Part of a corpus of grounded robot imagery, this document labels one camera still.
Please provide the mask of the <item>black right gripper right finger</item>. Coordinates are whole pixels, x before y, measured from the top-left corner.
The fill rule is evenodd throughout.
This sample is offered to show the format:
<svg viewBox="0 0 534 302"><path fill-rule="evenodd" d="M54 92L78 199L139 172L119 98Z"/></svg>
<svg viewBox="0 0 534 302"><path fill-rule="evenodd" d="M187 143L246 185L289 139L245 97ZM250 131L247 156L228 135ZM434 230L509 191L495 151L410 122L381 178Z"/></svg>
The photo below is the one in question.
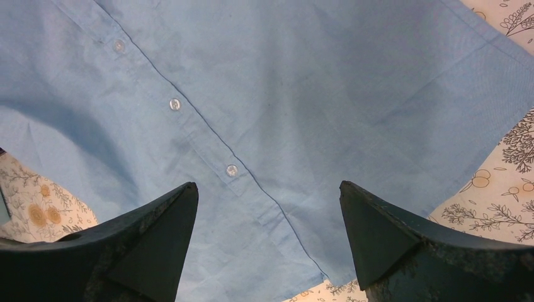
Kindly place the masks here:
<svg viewBox="0 0 534 302"><path fill-rule="evenodd" d="M533 247L429 221L343 181L340 206L369 301L532 301Z"/></svg>

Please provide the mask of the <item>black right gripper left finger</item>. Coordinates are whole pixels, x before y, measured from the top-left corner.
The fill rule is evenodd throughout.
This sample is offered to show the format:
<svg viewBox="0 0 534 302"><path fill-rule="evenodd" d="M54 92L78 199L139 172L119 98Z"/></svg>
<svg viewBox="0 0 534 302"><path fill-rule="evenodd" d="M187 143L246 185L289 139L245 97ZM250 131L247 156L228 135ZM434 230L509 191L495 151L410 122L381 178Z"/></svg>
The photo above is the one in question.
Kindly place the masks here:
<svg viewBox="0 0 534 302"><path fill-rule="evenodd" d="M198 208L187 182L55 242L1 240L2 301L174 301Z"/></svg>

